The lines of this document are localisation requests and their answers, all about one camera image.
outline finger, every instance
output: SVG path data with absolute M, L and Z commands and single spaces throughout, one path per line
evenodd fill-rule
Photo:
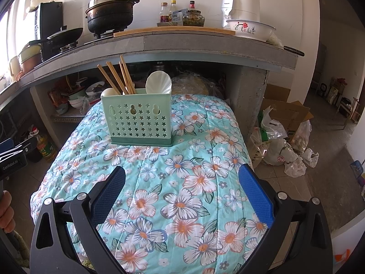
M 11 195 L 8 191 L 4 191 L 3 198 L 0 201 L 0 217 L 5 213 L 11 203 Z
M 0 217 L 0 228 L 6 228 L 14 216 L 14 210 L 9 206 L 4 215 Z
M 11 219 L 11 221 L 9 222 L 9 224 L 4 229 L 4 232 L 5 233 L 10 233 L 10 232 L 14 231 L 14 229 L 15 229 L 15 220 L 14 219 Z

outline wooden chopstick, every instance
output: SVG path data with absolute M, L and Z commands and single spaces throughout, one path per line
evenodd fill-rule
M 115 89 L 116 93 L 118 95 L 121 95 L 119 89 L 115 86 L 114 82 L 110 79 L 110 77 L 107 75 L 107 73 L 105 72 L 105 70 L 103 69 L 103 67 L 101 65 L 97 66 L 100 70 L 100 72 L 103 73 L 104 77 L 107 79 L 107 81 L 109 82 L 109 84 L 112 86 L 113 89 Z
M 128 80 L 127 80 L 127 76 L 125 75 L 125 71 L 123 68 L 123 64 L 121 62 L 119 62 L 119 66 L 120 66 L 120 70 L 122 71 L 122 75 L 123 75 L 123 79 L 125 82 L 125 86 L 127 87 L 127 90 L 129 92 L 130 95 L 133 95 L 133 90 L 131 88 L 131 85 L 129 84 Z
M 122 89 L 123 93 L 125 95 L 129 95 L 129 93 L 125 89 L 125 85 L 124 85 L 123 81 L 120 79 L 120 77 L 119 77 L 118 73 L 116 72 L 116 70 L 115 70 L 114 66 L 112 65 L 112 63 L 107 62 L 107 65 L 108 65 L 110 71 L 112 71 L 112 74 L 113 74 L 114 78 L 116 79 L 116 82 L 118 82 L 118 84 L 119 84 L 120 88 Z
M 121 59 L 122 64 L 123 64 L 123 68 L 124 68 L 124 71 L 125 71 L 125 75 L 127 77 L 127 80 L 129 81 L 129 84 L 131 85 L 131 89 L 132 89 L 133 93 L 136 94 L 136 90 L 134 88 L 134 85 L 133 85 L 133 82 L 132 82 L 132 78 L 129 75 L 129 71 L 128 71 L 128 68 L 127 68 L 127 64 L 125 63 L 125 60 L 123 58 L 123 55 L 120 55 L 120 59 Z

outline metal bolt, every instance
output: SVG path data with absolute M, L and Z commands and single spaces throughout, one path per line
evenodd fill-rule
M 86 194 L 82 192 L 81 194 L 78 194 L 76 198 L 81 201 L 86 198 Z
M 282 199 L 282 200 L 286 200 L 288 197 L 288 195 L 286 193 L 284 193 L 283 191 L 278 192 L 277 196 L 279 197 L 279 199 Z
M 52 198 L 47 198 L 44 200 L 43 202 L 45 205 L 49 205 L 50 203 L 52 203 Z
M 312 202 L 315 204 L 315 205 L 319 205 L 319 203 L 321 202 L 318 198 L 314 197 L 312 199 Z

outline floral tablecloth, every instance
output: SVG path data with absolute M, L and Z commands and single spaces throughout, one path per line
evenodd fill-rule
M 215 97 L 174 95 L 171 122 L 172 147 L 113 145 L 96 104 L 32 195 L 34 221 L 47 197 L 71 200 L 122 166 L 125 186 L 97 230 L 127 272 L 235 273 L 267 230 L 238 182 L 250 159 L 235 116 Z

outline green plastic utensil holder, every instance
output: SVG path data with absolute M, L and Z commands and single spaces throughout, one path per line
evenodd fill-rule
M 171 146 L 171 93 L 102 97 L 113 144 Z

